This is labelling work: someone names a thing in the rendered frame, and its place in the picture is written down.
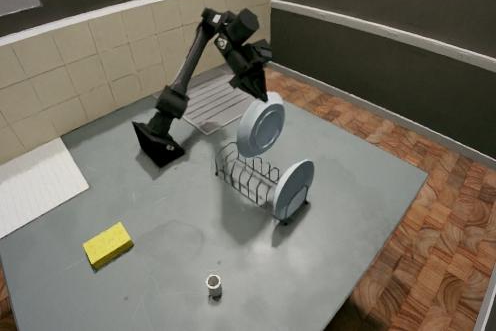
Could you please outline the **beige tiled wall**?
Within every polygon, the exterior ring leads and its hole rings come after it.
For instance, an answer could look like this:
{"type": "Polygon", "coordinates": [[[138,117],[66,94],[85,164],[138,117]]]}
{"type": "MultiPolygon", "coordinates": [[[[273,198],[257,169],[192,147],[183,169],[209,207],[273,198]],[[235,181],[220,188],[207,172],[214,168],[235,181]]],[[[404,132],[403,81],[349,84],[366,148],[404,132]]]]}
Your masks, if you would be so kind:
{"type": "Polygon", "coordinates": [[[205,8],[247,8],[270,44],[271,0],[139,0],[0,39],[0,165],[175,81],[205,8]]]}

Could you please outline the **yellow sponge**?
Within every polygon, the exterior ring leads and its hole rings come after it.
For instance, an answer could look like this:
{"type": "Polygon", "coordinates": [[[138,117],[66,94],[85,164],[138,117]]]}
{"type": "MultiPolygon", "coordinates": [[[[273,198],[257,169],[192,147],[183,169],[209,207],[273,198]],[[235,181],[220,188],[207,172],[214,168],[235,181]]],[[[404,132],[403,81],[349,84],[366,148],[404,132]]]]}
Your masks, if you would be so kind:
{"type": "Polygon", "coordinates": [[[121,222],[83,244],[96,269],[133,245],[121,222]]]}

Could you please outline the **white ribbed draining mat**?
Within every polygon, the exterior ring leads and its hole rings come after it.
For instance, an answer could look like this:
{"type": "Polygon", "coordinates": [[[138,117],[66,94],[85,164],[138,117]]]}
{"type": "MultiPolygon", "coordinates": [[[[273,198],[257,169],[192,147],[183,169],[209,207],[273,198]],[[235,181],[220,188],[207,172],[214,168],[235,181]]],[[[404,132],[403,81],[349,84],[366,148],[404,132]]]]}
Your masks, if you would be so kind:
{"type": "Polygon", "coordinates": [[[0,165],[0,240],[89,188],[60,137],[0,165]]]}

